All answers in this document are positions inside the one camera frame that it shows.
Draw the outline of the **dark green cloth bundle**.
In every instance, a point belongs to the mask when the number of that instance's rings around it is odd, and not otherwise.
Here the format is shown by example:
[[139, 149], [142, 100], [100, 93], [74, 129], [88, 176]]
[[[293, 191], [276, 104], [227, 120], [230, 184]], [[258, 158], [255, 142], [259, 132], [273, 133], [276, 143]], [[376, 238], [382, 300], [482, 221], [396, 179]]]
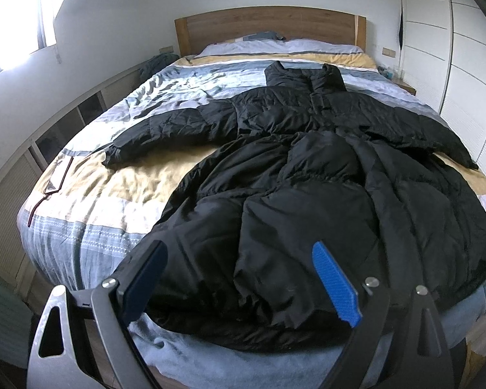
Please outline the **dark green cloth bundle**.
[[163, 68], [176, 62], [179, 56], [176, 53], [160, 53], [146, 61], [139, 69], [139, 78], [141, 82], [147, 81]]

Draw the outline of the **wooden headboard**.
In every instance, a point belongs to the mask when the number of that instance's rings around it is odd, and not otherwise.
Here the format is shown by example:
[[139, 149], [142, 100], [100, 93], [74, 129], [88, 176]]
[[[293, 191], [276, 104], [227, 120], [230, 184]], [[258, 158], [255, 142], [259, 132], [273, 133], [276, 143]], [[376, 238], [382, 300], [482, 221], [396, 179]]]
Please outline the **wooden headboard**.
[[277, 32], [286, 39], [305, 38], [366, 49], [367, 20], [341, 11], [298, 6], [252, 6], [174, 20], [182, 56], [198, 54], [209, 44], [256, 32]]

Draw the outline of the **beige wall socket right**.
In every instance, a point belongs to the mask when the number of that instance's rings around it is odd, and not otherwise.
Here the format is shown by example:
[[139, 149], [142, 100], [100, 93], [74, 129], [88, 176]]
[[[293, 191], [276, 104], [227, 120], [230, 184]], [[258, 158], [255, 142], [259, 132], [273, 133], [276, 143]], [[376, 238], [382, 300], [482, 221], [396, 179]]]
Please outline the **beige wall socket right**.
[[391, 49], [391, 48], [388, 48], [388, 47], [383, 47], [382, 48], [382, 55], [387, 56], [387, 57], [391, 57], [391, 58], [395, 58], [396, 57], [396, 51]]

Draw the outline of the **beige wall socket left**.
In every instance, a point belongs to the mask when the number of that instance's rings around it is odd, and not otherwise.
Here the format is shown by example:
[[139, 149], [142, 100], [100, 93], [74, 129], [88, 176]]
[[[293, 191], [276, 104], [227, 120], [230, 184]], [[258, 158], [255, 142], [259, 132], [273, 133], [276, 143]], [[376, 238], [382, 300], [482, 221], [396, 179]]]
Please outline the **beige wall socket left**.
[[159, 49], [159, 53], [174, 53], [174, 47], [173, 46], [161, 47]]

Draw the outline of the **white pillow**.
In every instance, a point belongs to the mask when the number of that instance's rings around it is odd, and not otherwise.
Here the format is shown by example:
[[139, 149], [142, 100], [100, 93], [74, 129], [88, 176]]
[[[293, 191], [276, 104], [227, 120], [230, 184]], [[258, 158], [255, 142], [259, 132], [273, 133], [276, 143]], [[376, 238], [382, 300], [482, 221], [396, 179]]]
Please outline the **white pillow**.
[[354, 45], [331, 44], [310, 39], [294, 39], [290, 41], [256, 40], [221, 42], [208, 45], [199, 53], [199, 56], [294, 53], [356, 54], [363, 52], [360, 47]]

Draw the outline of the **white wardrobe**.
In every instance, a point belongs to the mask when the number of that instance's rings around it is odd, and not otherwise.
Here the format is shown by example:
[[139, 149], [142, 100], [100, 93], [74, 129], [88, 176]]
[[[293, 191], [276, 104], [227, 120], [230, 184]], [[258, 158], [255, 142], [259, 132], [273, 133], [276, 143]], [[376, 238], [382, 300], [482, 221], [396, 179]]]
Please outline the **white wardrobe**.
[[486, 175], [486, 16], [475, 0], [401, 0], [400, 70]]

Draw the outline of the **grey-blue pillow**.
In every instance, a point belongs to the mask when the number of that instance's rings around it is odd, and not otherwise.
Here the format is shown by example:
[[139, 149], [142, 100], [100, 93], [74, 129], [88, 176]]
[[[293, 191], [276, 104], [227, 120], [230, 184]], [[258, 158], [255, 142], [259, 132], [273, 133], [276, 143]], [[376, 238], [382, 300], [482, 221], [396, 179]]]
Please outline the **grey-blue pillow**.
[[244, 35], [242, 41], [284, 41], [285, 37], [278, 32], [263, 31]]

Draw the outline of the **beige wall socket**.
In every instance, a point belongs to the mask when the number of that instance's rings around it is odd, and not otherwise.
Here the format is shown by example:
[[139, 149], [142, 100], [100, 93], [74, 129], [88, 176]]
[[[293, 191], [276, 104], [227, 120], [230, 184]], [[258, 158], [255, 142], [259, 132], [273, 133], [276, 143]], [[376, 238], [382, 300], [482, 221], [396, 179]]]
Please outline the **beige wall socket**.
[[159, 53], [174, 53], [174, 47], [173, 46], [161, 47], [159, 49]]
[[396, 51], [391, 49], [391, 48], [388, 48], [388, 47], [383, 47], [382, 48], [382, 55], [387, 56], [387, 57], [391, 57], [391, 58], [395, 58], [396, 57]]

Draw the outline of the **black puffer down coat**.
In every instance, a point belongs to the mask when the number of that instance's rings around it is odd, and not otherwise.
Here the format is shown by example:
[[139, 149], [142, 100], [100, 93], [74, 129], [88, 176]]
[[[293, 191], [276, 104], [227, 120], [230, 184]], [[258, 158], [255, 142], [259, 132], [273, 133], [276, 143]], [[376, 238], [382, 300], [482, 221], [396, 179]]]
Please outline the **black puffer down coat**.
[[392, 314], [416, 285], [446, 309], [486, 280], [486, 211], [457, 171], [474, 161], [451, 130], [347, 90], [331, 65], [274, 62], [265, 75], [143, 120], [106, 149], [117, 169], [153, 149], [216, 146], [141, 240], [168, 247], [154, 322], [245, 351], [334, 344], [349, 327], [313, 266], [316, 242], [352, 277], [385, 281]]

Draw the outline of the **low window-side shelf cabinet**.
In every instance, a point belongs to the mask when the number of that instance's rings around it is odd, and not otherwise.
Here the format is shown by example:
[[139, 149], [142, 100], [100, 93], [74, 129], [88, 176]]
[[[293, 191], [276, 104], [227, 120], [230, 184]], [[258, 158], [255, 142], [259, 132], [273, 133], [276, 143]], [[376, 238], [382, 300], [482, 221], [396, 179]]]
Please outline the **low window-side shelf cabinet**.
[[23, 143], [0, 171], [0, 286], [26, 300], [36, 274], [16, 226], [16, 215], [37, 179], [79, 131], [139, 84], [139, 64], [70, 102]]

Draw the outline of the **wooden nightstand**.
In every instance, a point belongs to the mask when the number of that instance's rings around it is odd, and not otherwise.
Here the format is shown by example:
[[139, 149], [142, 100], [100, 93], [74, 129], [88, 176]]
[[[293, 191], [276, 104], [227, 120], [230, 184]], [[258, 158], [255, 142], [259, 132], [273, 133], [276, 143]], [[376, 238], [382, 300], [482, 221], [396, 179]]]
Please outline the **wooden nightstand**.
[[401, 89], [407, 91], [409, 94], [415, 96], [416, 95], [416, 89], [414, 87], [412, 87], [411, 85], [405, 83], [403, 80], [399, 79], [399, 78], [393, 78], [391, 79], [391, 81], [396, 84], [398, 87], [400, 87]]

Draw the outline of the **striped blue yellow duvet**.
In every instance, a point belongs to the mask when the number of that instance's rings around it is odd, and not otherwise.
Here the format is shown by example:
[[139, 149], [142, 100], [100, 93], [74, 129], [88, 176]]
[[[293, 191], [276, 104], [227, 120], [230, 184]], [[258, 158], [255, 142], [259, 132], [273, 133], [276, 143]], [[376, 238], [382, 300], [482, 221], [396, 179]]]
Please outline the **striped blue yellow duvet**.
[[[163, 151], [120, 171], [103, 165], [103, 148], [150, 116], [195, 108], [265, 83], [272, 62], [288, 68], [337, 66], [350, 90], [389, 106], [435, 117], [430, 107], [382, 77], [366, 53], [294, 53], [186, 56], [156, 73], [79, 132], [38, 180], [18, 214], [22, 245], [55, 285], [73, 290], [97, 285], [160, 218], [180, 180], [210, 147]], [[53, 162], [73, 156], [60, 192], [41, 198]], [[144, 359], [164, 376], [191, 388], [314, 388], [335, 362], [336, 348], [292, 354], [248, 354], [181, 336], [143, 317], [130, 327]]]

